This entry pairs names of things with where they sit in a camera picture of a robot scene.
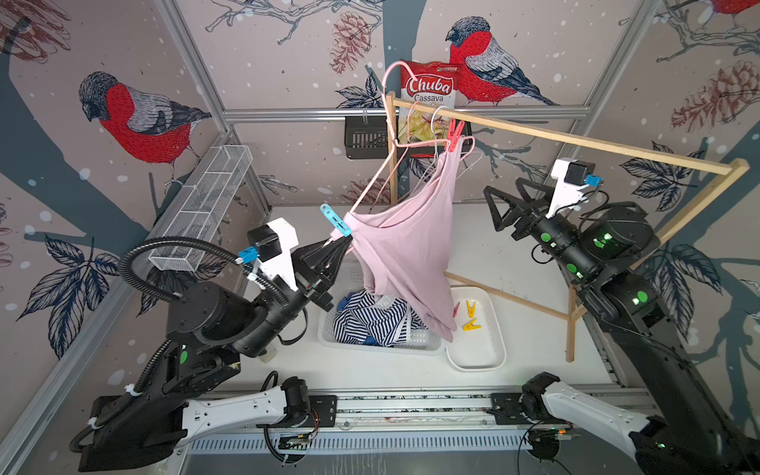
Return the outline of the blue tank top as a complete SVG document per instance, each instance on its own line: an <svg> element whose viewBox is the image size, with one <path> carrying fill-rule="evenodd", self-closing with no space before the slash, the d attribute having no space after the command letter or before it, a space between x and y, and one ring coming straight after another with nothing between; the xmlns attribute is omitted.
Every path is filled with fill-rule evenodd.
<svg viewBox="0 0 760 475"><path fill-rule="evenodd" d="M338 304L338 312L334 317L334 337L340 344L379 346L371 332L377 318L376 309L344 298Z"/></svg>

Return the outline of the black wall basket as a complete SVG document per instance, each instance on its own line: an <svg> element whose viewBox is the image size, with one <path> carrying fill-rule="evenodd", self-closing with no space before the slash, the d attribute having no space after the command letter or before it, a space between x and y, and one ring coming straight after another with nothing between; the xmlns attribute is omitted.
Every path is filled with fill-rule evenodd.
<svg viewBox="0 0 760 475"><path fill-rule="evenodd" d="M400 144L443 140L449 131L450 119L414 112L410 119L396 118L397 139ZM387 124L384 117L346 117L344 149L350 160L381 160L388 152Z"/></svg>

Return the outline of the red clothespin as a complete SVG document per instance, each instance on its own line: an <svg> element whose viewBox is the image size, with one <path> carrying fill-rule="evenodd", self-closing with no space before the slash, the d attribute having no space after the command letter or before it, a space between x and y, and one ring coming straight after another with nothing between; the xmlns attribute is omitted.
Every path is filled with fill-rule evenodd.
<svg viewBox="0 0 760 475"><path fill-rule="evenodd" d="M466 125L467 123L465 121L457 121L456 119L451 119L449 121L448 133L446 136L446 151L447 152L456 151L457 144L459 143L462 137L462 133L464 132Z"/></svg>

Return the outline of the white plastic tray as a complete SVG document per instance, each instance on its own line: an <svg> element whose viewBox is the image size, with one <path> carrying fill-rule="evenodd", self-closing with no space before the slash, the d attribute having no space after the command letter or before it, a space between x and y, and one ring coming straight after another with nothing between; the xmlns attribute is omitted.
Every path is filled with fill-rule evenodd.
<svg viewBox="0 0 760 475"><path fill-rule="evenodd" d="M462 372L485 372L500 369L507 360L506 346L490 295L477 287L452 287L453 300L461 302L454 319L457 332L446 345L449 363ZM466 302L477 303L475 318L481 329L465 332L462 327L471 320Z"/></svg>

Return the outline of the teal clothespin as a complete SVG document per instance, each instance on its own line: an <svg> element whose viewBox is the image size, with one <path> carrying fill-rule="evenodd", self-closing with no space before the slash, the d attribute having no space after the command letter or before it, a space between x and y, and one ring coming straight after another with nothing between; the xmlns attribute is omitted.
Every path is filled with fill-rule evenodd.
<svg viewBox="0 0 760 475"><path fill-rule="evenodd" d="M343 237L348 237L352 234L352 229L344 223L344 220L333 210L329 204L323 204L320 207L320 211L323 216L332 224L334 229L339 232Z"/></svg>

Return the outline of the cassava chips bag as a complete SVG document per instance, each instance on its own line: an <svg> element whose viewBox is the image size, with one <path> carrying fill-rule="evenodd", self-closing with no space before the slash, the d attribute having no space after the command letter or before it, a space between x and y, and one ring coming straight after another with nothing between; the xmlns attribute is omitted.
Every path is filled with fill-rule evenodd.
<svg viewBox="0 0 760 475"><path fill-rule="evenodd" d="M409 111L401 108L398 120L398 139L401 144L429 142L444 139L448 134L449 119L426 113L420 105L453 108L459 67L448 63L408 62L401 68L401 98L417 106Z"/></svg>

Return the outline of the wooden clothes rack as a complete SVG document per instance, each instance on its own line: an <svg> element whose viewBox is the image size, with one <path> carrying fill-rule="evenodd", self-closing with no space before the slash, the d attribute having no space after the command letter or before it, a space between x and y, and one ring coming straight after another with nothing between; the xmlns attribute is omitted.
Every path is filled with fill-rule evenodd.
<svg viewBox="0 0 760 475"><path fill-rule="evenodd" d="M401 107L413 110L416 106L417 104L415 103L401 100L396 97L396 108ZM426 113L435 112L435 109L430 106L420 105L419 108ZM562 144L572 144L572 146L579 146L580 148L601 150L601 152L610 152L611 154L619 154L620 156L628 156L629 158L644 158L651 162L678 165L684 168L714 174L716 178L656 233L657 239L661 245L668 243L677 233L684 229L686 225L690 224L690 222L692 222L702 211L706 210L722 195L722 193L726 192L730 186L738 182L738 180L750 170L750 165L744 158L736 158L729 164L696 160L696 158L688 158L688 156L653 152L652 150L636 148L635 146L626 146L625 144L617 144L616 142L606 142L569 133L554 132L548 129L521 125L456 109L447 109L439 116L447 118L453 117L457 120L466 121L471 124L479 124L492 129L546 139Z"/></svg>

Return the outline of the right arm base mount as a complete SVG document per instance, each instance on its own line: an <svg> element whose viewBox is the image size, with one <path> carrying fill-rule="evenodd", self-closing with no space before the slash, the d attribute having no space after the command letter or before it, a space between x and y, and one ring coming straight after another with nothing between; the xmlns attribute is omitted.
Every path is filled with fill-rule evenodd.
<svg viewBox="0 0 760 475"><path fill-rule="evenodd" d="M492 393L491 408L487 413L494 417L497 426L560 425L566 421L548 413L540 398L523 393Z"/></svg>

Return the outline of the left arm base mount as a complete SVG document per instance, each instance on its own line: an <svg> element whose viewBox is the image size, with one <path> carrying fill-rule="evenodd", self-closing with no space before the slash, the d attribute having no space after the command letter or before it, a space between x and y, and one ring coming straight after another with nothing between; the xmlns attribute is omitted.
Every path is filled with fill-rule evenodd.
<svg viewBox="0 0 760 475"><path fill-rule="evenodd" d="M311 411L308 415L283 420L271 426L271 429L314 429L316 427L313 419L314 414L319 419L320 429L333 428L336 425L336 414L338 413L338 397L336 395L317 395L310 396L309 399Z"/></svg>

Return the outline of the pink tank top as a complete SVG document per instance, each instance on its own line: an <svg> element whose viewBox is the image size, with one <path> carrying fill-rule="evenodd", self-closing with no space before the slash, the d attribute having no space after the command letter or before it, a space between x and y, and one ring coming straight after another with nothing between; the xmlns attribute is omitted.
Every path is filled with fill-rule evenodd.
<svg viewBox="0 0 760 475"><path fill-rule="evenodd" d="M404 300L430 331L448 342L457 330L445 271L460 156L460 148L440 154L426 187L396 207L372 215L344 215L365 289Z"/></svg>

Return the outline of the white hanger with striped top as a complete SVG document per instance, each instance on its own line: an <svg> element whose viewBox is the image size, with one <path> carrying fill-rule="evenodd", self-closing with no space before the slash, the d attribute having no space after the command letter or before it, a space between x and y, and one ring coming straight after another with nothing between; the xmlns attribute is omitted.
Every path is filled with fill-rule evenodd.
<svg viewBox="0 0 760 475"><path fill-rule="evenodd" d="M447 107L445 107L445 106L439 106L439 107L437 107L437 109L435 109L435 112L433 112L433 116L431 116L431 130L432 131L433 131L433 123L435 122L435 118L437 118L437 115L440 115L443 111L446 111L446 110L447 110ZM445 144L445 146L443 147L443 149L445 151L447 151L447 133L448 133L448 128L447 128L447 131L446 131L446 135L443 138L443 143ZM465 152L465 154L461 154L461 156L460 156L460 161L464 164L464 168L459 173L459 176L457 176L458 179L460 179L464 174L467 174L467 172L469 172L469 170L471 170L478 162L480 162L481 160L483 160L483 158L485 156L484 152L477 152L475 150L475 146L476 146L475 140L473 138L471 138L471 140L472 140L472 146L471 146L470 150L468 152ZM468 157L471 154L475 154L475 158L474 158L473 162L467 163Z"/></svg>

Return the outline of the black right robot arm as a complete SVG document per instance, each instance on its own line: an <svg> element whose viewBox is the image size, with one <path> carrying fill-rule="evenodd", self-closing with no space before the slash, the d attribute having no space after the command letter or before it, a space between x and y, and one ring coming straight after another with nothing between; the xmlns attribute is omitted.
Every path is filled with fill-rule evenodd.
<svg viewBox="0 0 760 475"><path fill-rule="evenodd" d="M578 425L631 458L646 474L743 474L759 470L759 443L720 407L694 366L664 297L633 271L658 239L633 202L608 202L577 223L550 214L551 193L530 197L486 187L494 228L532 238L574 286L582 309L621 348L658 408L647 416L625 411L540 373L524 384L522 405L533 421Z"/></svg>

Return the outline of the striped tank top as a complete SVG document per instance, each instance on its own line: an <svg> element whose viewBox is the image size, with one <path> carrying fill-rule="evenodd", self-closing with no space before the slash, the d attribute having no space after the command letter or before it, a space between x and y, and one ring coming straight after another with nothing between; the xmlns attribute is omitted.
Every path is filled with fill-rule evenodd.
<svg viewBox="0 0 760 475"><path fill-rule="evenodd" d="M360 290L338 303L332 333L340 344L393 348L426 328L405 300Z"/></svg>

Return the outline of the clear bottle black cap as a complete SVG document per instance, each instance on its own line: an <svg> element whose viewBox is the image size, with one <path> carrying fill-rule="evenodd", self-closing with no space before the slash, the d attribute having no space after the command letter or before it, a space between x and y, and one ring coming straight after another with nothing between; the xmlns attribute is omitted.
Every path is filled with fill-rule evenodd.
<svg viewBox="0 0 760 475"><path fill-rule="evenodd" d="M258 359L264 363L267 364L271 362L275 357L277 356L277 349L276 348L267 348L263 354L261 354Z"/></svg>

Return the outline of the white perforated plastic basket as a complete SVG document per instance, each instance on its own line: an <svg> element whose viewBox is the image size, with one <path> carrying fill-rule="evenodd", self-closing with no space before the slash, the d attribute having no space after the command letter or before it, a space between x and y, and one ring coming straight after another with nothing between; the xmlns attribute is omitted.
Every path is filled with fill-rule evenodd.
<svg viewBox="0 0 760 475"><path fill-rule="evenodd" d="M443 351L445 342L428 328L423 331L412 332L410 339L405 344L397 344L393 348L382 346L356 346L355 344L340 344L334 338L334 316L338 303L346 295L365 290L362 268L357 261L348 261L340 267L336 282L330 289L334 297L334 308L322 312L318 329L318 339L324 346L340 348L341 350L368 350L369 352L396 352L419 355L434 355Z"/></svg>

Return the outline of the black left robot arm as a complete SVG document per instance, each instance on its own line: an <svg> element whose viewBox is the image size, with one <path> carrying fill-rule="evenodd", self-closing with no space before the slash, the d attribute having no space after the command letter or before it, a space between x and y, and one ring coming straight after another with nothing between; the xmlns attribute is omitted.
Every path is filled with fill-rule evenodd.
<svg viewBox="0 0 760 475"><path fill-rule="evenodd" d="M211 281L166 291L134 272L138 257L171 245L193 247L241 267L262 285L261 293L249 301ZM311 407L306 382L298 377L282 383L268 378L265 388L249 396L202 397L238 375L242 357L263 355L291 322L306 314L309 304L332 309L329 291L351 246L351 237L340 237L293 251L293 286L280 276L268 277L223 247L191 237L148 239L125 253L118 264L120 277L138 291L168 302L166 339L123 395L94 401L88 425L69 445L80 456L79 471L146 467L182 445L226 429L304 423L318 427L320 415Z"/></svg>

